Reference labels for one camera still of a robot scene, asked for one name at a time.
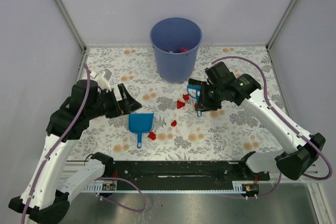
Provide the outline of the blue hand brush black bristles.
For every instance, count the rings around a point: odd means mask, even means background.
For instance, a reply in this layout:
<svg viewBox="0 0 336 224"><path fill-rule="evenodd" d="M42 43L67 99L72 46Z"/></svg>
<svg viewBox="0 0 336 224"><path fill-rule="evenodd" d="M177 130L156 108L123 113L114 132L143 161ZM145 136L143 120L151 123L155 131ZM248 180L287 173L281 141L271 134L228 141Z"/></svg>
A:
<svg viewBox="0 0 336 224"><path fill-rule="evenodd" d="M197 105L201 101L201 87L202 87L202 84L203 84L202 81L192 79L192 78L189 78L188 84L187 84L187 94L189 94L189 96L191 98L195 99ZM202 116L202 111L199 110L197 107L195 108L195 111L196 111L198 117Z"/></svg>

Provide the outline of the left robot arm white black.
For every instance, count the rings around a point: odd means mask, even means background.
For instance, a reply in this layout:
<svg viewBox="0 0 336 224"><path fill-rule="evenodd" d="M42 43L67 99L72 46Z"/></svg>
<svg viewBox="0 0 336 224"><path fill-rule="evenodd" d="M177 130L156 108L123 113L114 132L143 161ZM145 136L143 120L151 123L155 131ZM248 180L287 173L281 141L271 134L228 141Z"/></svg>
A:
<svg viewBox="0 0 336 224"><path fill-rule="evenodd" d="M118 85L121 100L113 91L102 90L94 80L82 79L71 89L71 95L50 116L42 155L26 190L9 202L9 208L28 216L36 223L60 223L71 202L98 178L114 175L113 158L94 153L87 165L72 175L62 186L60 176L66 161L91 120L128 115L142 105Z"/></svg>

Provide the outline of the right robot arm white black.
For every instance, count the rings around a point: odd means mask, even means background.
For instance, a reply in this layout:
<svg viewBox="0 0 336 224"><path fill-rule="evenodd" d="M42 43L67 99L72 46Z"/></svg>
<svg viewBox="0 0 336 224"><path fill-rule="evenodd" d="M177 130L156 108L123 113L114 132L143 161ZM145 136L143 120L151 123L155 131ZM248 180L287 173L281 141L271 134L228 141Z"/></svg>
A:
<svg viewBox="0 0 336 224"><path fill-rule="evenodd" d="M206 81L189 79L188 89L196 91L198 116L205 111L216 111L223 101L229 101L254 116L278 141L279 151L250 153L239 166L243 179L250 180L260 172L281 172L297 180L321 156L325 138L311 134L287 114L280 111L267 97L266 85L260 85L249 74L236 77L222 62L205 70Z"/></svg>

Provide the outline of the blue plastic dustpan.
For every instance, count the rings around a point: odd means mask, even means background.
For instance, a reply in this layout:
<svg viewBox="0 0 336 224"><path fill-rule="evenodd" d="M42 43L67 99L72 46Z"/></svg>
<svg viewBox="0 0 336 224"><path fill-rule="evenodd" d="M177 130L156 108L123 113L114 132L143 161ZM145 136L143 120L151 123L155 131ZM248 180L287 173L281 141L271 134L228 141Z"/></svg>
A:
<svg viewBox="0 0 336 224"><path fill-rule="evenodd" d="M137 148L142 147L142 134L152 130L154 113L132 113L128 119L128 129L137 135Z"/></svg>

